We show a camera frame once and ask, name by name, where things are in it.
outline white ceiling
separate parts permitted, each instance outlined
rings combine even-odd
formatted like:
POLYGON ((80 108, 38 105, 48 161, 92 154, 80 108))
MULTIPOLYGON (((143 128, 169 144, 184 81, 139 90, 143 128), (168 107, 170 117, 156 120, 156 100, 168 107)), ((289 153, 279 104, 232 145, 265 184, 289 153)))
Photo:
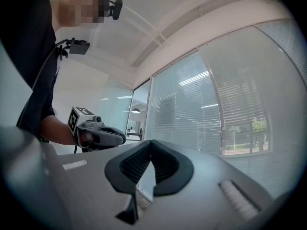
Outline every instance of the white ceiling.
MULTIPOLYGON (((99 70, 104 71, 106 62, 134 75, 137 67, 152 51, 171 43, 169 40, 165 42, 157 29, 168 39, 174 32, 203 14, 235 1, 237 0, 123 0, 124 6, 135 11, 151 26, 123 7, 117 21, 105 18, 105 22, 94 29, 65 28, 62 30, 62 37, 75 37, 91 43, 87 54, 102 61, 99 70), (133 20, 146 33, 128 20, 133 20)), ((90 60, 84 63, 91 66, 90 60)))

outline cable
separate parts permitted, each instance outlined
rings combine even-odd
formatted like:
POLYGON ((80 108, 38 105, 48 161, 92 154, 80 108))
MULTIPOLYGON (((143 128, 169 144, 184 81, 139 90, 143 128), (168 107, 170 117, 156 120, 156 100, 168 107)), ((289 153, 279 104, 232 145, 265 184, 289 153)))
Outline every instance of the cable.
MULTIPOLYGON (((41 74, 41 72, 42 72, 42 70, 43 70, 43 68, 44 68, 44 66, 45 66, 45 64, 46 64, 46 62, 48 61, 48 59, 49 59, 50 56, 52 55, 53 51, 54 51, 59 45, 61 45, 61 44, 63 44, 63 43, 66 43, 66 42, 71 42, 71 40, 65 39, 65 40, 63 40, 63 41, 60 41, 59 43, 55 44, 54 47, 51 49, 49 55, 46 57, 45 61, 43 62, 42 66, 40 67, 40 69, 39 69, 39 71, 38 71, 38 74, 37 74, 37 76, 36 76, 36 78, 35 78, 35 80, 34 80, 34 82, 33 82, 33 84, 32 84, 32 87, 31 87, 32 90, 34 89, 34 87, 35 87, 35 85, 36 85, 36 83, 37 83, 37 80, 38 80, 38 78, 39 78, 39 76, 40 76, 40 74, 41 74)), ((21 114, 20 114, 19 121, 18 121, 18 123, 17 123, 17 127, 20 127, 20 124, 21 124, 21 122, 22 122, 22 120, 23 120, 23 117, 24 117, 24 113, 25 113, 25 111, 27 110, 27 107, 28 107, 28 104, 29 104, 29 100, 28 100, 27 103, 25 104, 24 109, 23 109, 23 111, 22 111, 21 114)))

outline glass wall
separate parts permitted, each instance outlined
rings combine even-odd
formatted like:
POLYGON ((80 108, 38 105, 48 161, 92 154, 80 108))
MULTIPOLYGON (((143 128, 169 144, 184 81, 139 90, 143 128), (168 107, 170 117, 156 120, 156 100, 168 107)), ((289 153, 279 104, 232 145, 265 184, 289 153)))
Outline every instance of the glass wall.
POLYGON ((250 26, 200 46, 225 121, 225 159, 273 197, 293 188, 306 162, 307 92, 295 65, 250 26))
POLYGON ((197 51, 152 78, 145 139, 220 155, 219 106, 210 75, 197 51))
POLYGON ((133 92, 125 144, 143 140, 149 89, 150 80, 133 92))
POLYGON ((274 198, 291 190, 307 158, 306 49, 290 20, 201 45, 153 75, 145 139, 221 156, 274 198))
POLYGON ((293 61, 307 85, 307 44, 297 24, 290 20, 256 25, 271 37, 293 61))
POLYGON ((98 104, 98 114, 106 126, 126 133, 132 93, 133 90, 126 84, 112 78, 107 79, 98 104))

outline person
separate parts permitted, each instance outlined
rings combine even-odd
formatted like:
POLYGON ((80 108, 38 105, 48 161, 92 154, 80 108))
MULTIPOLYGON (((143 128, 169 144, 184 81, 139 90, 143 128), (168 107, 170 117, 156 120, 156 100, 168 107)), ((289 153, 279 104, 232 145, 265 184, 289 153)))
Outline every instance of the person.
MULTIPOLYGON (((1 26, 1 41, 29 86, 55 46, 55 32, 62 27, 101 22, 107 16, 108 3, 108 0, 14 0, 14 6, 4 9, 6 23, 1 26)), ((55 50, 37 80, 20 128, 38 139, 76 145, 68 125, 55 117, 52 108, 58 70, 55 50)), ((85 133, 81 135, 83 145, 91 139, 85 133)))

